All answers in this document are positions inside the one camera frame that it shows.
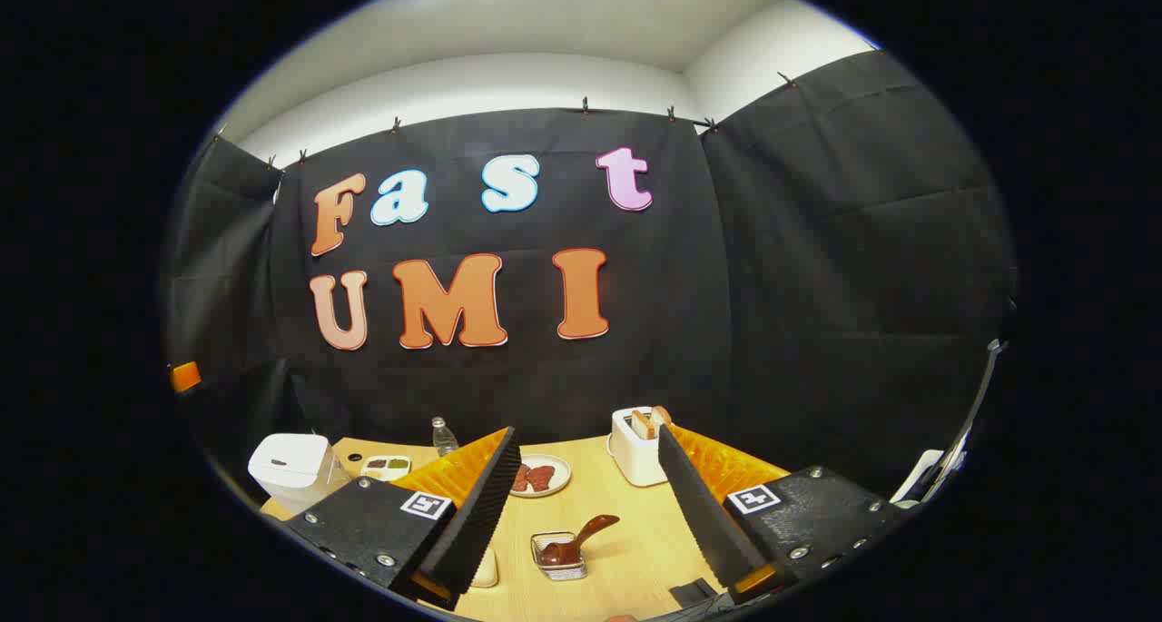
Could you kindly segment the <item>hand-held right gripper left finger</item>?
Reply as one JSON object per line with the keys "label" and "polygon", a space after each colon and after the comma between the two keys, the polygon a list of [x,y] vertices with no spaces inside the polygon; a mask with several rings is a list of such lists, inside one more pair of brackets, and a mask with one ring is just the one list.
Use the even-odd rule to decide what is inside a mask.
{"label": "hand-held right gripper left finger", "polygon": [[287,536],[392,596],[456,607],[521,465],[512,427],[395,481],[357,478],[287,519]]}

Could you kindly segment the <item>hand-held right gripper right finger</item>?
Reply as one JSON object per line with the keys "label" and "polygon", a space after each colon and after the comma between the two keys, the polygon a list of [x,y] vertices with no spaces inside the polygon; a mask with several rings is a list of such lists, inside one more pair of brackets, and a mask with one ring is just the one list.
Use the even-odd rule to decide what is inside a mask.
{"label": "hand-held right gripper right finger", "polygon": [[738,605],[840,571],[909,512],[833,469],[789,472],[679,426],[657,460],[706,564]]}

